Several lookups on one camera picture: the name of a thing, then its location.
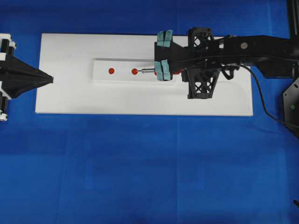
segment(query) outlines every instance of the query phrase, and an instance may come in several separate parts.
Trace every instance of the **black cable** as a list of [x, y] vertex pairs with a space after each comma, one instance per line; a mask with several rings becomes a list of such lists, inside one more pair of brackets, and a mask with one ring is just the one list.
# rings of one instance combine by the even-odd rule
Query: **black cable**
[[287, 122], [284, 122], [282, 120], [279, 120], [277, 118], [275, 118], [273, 115], [271, 115], [268, 111], [267, 111], [267, 108], [266, 108], [266, 105], [265, 105], [265, 101], [263, 99], [263, 93], [262, 93], [262, 89], [261, 89], [261, 86], [260, 86], [260, 83], [258, 82], [258, 79], [255, 75], [255, 73], [248, 67], [246, 67], [245, 65], [242, 65], [242, 64], [237, 64], [238, 66], [246, 69], [247, 71], [249, 71], [251, 73], [251, 75], [253, 76], [254, 80], [256, 81], [256, 84], [257, 84], [257, 88], [258, 88], [258, 91], [260, 93], [260, 97], [261, 97], [261, 101], [262, 101], [262, 105], [263, 105], [263, 110], [265, 111], [265, 113], [270, 117], [272, 118], [273, 120], [281, 123], [281, 124], [284, 124], [284, 125], [288, 125], [288, 126], [292, 126], [292, 127], [295, 127], [295, 128], [299, 128], [299, 126], [297, 125], [293, 125], [293, 124], [290, 124], [290, 123], [287, 123]]

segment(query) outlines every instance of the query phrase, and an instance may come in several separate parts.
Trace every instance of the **screw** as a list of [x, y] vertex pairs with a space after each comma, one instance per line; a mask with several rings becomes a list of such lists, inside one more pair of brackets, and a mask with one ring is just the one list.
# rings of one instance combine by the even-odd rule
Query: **screw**
[[248, 47], [248, 44], [246, 42], [241, 43], [241, 48], [246, 49]]

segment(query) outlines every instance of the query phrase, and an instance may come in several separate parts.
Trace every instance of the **red object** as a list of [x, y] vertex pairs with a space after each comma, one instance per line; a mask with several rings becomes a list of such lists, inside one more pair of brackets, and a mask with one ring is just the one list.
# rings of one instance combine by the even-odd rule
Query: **red object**
[[132, 69], [132, 74], [133, 75], [137, 75], [137, 73], [138, 73], [138, 69]]
[[173, 75], [179, 75], [183, 70], [180, 70], [178, 72], [174, 72]]
[[113, 73], [115, 73], [115, 70], [114, 70], [114, 68], [110, 68], [108, 72], [110, 75], [112, 75]]

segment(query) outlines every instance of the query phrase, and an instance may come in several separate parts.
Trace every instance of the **blue table surface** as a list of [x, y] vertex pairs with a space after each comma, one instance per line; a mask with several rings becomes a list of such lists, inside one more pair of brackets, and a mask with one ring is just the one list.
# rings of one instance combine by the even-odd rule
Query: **blue table surface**
[[[42, 33], [183, 35], [194, 26], [289, 37], [284, 0], [0, 3], [0, 32], [35, 67]], [[254, 71], [283, 119], [292, 81]], [[36, 90], [24, 93], [0, 124], [0, 223], [298, 223], [299, 141], [266, 116], [252, 87], [253, 117], [41, 115]]]

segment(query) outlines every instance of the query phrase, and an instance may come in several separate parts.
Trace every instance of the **white tray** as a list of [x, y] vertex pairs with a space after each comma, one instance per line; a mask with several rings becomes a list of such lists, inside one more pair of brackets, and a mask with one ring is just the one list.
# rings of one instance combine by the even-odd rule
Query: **white tray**
[[[180, 75], [171, 82], [159, 82], [153, 74], [133, 76], [134, 67], [153, 67], [156, 39], [43, 34], [39, 69], [54, 76], [54, 84], [37, 90], [36, 113], [253, 115], [251, 78], [244, 70], [230, 81], [221, 75], [207, 100], [187, 99], [188, 83]], [[187, 45], [186, 36], [173, 40]]]

